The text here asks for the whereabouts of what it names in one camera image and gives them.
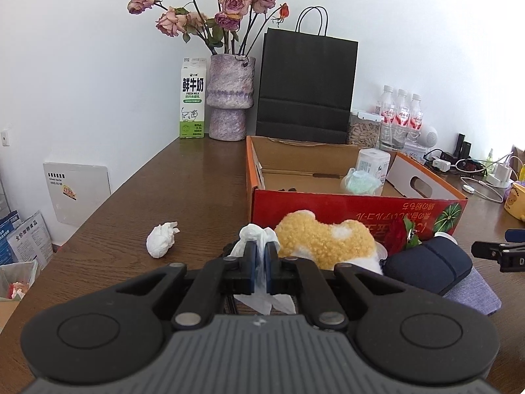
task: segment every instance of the metal screw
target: metal screw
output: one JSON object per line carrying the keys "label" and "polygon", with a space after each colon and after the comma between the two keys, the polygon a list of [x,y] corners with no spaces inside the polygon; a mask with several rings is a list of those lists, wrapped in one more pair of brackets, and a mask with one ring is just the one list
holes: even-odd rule
{"label": "metal screw", "polygon": [[175,317],[175,322],[181,326],[195,326],[200,323],[200,315],[197,313],[181,313]]}
{"label": "metal screw", "polygon": [[319,321],[323,324],[336,326],[345,320],[345,316],[337,311],[326,311],[319,315]]}

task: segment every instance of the plush toy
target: plush toy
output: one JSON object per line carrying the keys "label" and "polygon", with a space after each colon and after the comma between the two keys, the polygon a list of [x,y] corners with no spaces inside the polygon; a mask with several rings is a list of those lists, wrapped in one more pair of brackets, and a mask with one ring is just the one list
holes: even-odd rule
{"label": "plush toy", "polygon": [[313,260],[322,270],[333,270],[339,262],[350,262],[381,274],[376,243],[359,221],[349,219],[338,225],[316,220],[309,210],[286,215],[275,228],[281,249],[279,256]]}

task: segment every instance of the vase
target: vase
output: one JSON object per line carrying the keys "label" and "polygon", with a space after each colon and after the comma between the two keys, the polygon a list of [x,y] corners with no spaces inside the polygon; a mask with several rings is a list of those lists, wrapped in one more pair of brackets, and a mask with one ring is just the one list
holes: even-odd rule
{"label": "vase", "polygon": [[212,108],[210,138],[242,141],[246,137],[246,110],[254,106],[254,73],[254,57],[212,56],[206,93]]}

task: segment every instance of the yellow bear mug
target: yellow bear mug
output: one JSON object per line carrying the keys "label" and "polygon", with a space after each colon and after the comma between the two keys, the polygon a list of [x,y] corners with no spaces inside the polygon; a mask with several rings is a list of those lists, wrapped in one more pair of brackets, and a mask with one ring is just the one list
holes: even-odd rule
{"label": "yellow bear mug", "polygon": [[505,202],[505,210],[525,222],[525,186],[514,183]]}

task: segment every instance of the black paper bag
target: black paper bag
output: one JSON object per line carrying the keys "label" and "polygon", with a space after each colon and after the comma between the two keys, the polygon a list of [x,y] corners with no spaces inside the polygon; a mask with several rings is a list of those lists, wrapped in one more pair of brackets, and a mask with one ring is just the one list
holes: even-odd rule
{"label": "black paper bag", "polygon": [[344,144],[357,54],[355,41],[268,29],[256,134]]}

